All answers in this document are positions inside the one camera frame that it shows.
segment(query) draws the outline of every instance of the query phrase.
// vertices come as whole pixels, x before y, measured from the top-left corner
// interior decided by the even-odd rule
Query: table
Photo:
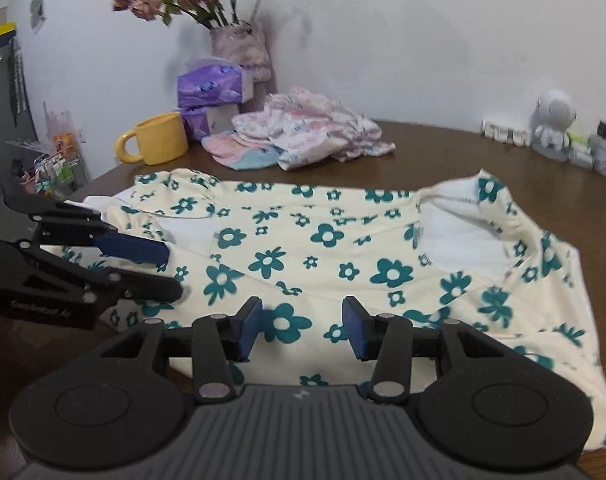
[[[137,174],[174,168],[200,170],[221,180],[369,189],[419,189],[442,180],[471,176],[482,168],[500,178],[520,208],[541,227],[579,249],[606,375],[606,177],[547,160],[528,148],[499,144],[474,134],[411,124],[380,124],[384,139],[397,145],[393,154],[344,164],[325,160],[288,172],[280,168],[234,171],[217,164],[209,153],[195,146],[184,157],[160,166],[118,166],[75,193],[72,199],[82,200],[91,194],[113,195],[131,186]],[[51,330],[35,326],[31,329]],[[70,355],[78,354],[73,337],[67,345]],[[62,360],[61,352],[65,351],[59,348],[58,352],[58,359]],[[12,394],[16,393],[17,381],[21,382],[16,378],[10,381]],[[606,480],[606,450],[584,455],[580,466],[595,480]]]

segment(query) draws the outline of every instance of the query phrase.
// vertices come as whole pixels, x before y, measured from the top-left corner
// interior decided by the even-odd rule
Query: purple tissue package
[[[232,117],[238,115],[238,105],[203,106],[179,110],[189,142],[233,130]]]
[[[179,108],[246,103],[254,97],[252,74],[230,62],[207,64],[178,78]]]

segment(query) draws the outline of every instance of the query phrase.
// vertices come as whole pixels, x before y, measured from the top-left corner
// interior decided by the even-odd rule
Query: pile of clothes
[[[234,170],[283,170],[331,156],[341,162],[361,155],[393,152],[373,121],[320,94],[294,87],[270,94],[262,112],[236,115],[234,132],[205,137],[203,147],[218,163]]]

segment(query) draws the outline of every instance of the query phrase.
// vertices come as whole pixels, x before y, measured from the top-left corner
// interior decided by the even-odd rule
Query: white robot figurine
[[[536,140],[543,148],[560,152],[569,148],[567,129],[576,120],[572,99],[560,90],[549,90],[538,100],[538,115],[542,124],[534,131]]]

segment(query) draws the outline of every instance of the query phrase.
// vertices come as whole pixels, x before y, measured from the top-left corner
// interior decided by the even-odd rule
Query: yellow mug
[[[136,137],[140,155],[131,155],[125,149],[125,143]],[[145,161],[148,166],[169,162],[185,155],[189,150],[185,127],[179,112],[152,117],[137,124],[133,130],[120,136],[114,151],[116,156],[127,164]]]

